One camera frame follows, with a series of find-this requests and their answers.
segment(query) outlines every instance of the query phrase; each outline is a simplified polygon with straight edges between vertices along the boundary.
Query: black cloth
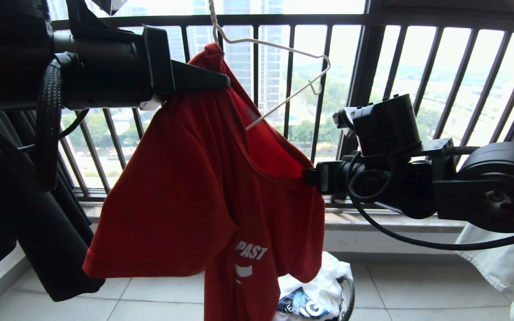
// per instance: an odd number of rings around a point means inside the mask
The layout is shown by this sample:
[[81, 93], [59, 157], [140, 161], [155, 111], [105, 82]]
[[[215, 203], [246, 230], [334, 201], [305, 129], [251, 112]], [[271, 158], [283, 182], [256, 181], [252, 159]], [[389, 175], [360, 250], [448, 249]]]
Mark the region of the black cloth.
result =
[[[35, 141], [26, 112], [0, 112], [0, 132], [16, 146]], [[62, 301], [98, 291], [104, 279], [82, 270], [93, 233], [64, 171], [57, 175], [54, 191], [31, 193], [0, 157], [0, 260], [18, 241], [51, 299]]]

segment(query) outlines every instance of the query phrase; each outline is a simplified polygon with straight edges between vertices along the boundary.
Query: t-shirt sleeve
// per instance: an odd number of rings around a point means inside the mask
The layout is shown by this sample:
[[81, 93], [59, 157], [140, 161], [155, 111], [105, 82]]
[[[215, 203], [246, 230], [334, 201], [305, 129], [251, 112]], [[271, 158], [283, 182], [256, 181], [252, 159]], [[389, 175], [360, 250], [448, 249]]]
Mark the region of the t-shirt sleeve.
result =
[[206, 150], [159, 111], [106, 197], [84, 261], [97, 278], [190, 276], [236, 231]]
[[324, 240], [324, 199], [316, 190], [308, 217], [308, 229], [304, 235], [303, 247], [290, 271], [291, 276], [300, 282], [308, 283], [318, 274], [322, 264]]

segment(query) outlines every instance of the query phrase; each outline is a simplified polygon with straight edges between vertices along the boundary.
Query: braided cable sleeve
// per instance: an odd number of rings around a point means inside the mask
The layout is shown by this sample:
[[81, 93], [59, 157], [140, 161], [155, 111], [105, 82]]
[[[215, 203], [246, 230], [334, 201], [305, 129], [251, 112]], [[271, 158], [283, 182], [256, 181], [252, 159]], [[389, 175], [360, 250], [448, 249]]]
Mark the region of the braided cable sleeve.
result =
[[57, 160], [62, 107], [61, 65], [53, 59], [45, 70], [37, 104], [35, 169], [37, 191], [51, 191], [57, 183]]

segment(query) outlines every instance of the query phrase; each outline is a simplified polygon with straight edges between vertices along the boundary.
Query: white wire hanger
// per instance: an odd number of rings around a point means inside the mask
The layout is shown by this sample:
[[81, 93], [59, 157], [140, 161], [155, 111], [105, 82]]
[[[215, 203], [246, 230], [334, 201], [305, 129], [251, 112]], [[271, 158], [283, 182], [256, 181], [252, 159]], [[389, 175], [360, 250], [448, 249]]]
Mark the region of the white wire hanger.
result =
[[285, 49], [285, 50], [291, 51], [293, 53], [302, 54], [302, 55], [305, 55], [305, 56], [308, 56], [308, 57], [312, 57], [312, 58], [323, 58], [323, 59], [325, 59], [327, 61], [326, 69], [324, 69], [318, 76], [314, 77], [314, 79], [312, 79], [312, 81], [309, 81], [308, 84], [303, 86], [301, 89], [298, 89], [296, 92], [294, 92], [294, 94], [292, 94], [289, 97], [287, 97], [287, 99], [283, 100], [283, 102], [281, 102], [277, 107], [271, 109], [270, 111], [266, 112], [263, 116], [257, 118], [257, 120], [255, 120], [249, 126], [247, 126], [245, 128], [245, 130], [249, 130], [249, 129], [253, 128], [253, 126], [259, 124], [259, 122], [263, 121], [267, 116], [269, 116], [275, 110], [279, 109], [281, 106], [286, 104], [289, 100], [294, 98], [294, 96], [297, 96], [298, 94], [300, 94], [307, 87], [310, 87], [312, 89], [312, 92], [315, 95], [319, 95], [322, 92], [322, 90], [323, 90], [322, 86], [319, 86], [319, 89], [317, 91], [317, 90], [315, 90], [315, 88], [313, 86], [313, 83], [317, 79], [320, 79], [320, 77], [322, 77], [322, 75], [326, 74], [328, 72], [328, 70], [330, 69], [330, 59], [328, 58], [328, 56], [326, 56], [326, 55], [313, 55], [311, 53], [305, 53], [304, 51], [300, 51], [300, 50], [297, 50], [297, 49], [294, 49], [294, 48], [291, 48], [291, 47], [285, 47], [284, 45], [277, 45], [276, 43], [267, 42], [267, 41], [263, 41], [263, 40], [259, 40], [259, 39], [243, 38], [243, 39], [231, 40], [231, 39], [227, 38], [227, 36], [225, 34], [225, 31], [223, 31], [222, 27], [220, 27], [220, 25], [218, 24], [218, 17], [216, 15], [216, 7], [214, 5], [214, 0], [208, 0], [208, 1], [210, 3], [211, 23], [214, 26], [213, 33], [214, 33], [214, 40], [216, 42], [218, 42], [218, 32], [219, 32], [222, 35], [223, 40], [225, 40], [227, 43], [251, 42], [251, 43], [257, 43], [259, 45], [269, 45], [271, 47]]

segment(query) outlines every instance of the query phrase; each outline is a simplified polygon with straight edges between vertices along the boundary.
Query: tiled floor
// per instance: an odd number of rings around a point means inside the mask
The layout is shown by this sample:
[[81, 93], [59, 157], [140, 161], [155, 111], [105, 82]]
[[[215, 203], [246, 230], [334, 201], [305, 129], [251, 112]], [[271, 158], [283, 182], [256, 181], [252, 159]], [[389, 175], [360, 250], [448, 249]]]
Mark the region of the tiled floor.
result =
[[[468, 265], [353, 264], [352, 321], [508, 321], [502, 295]], [[203, 276], [108, 279], [94, 294], [54, 303], [34, 272], [0, 298], [0, 321], [203, 319]]]

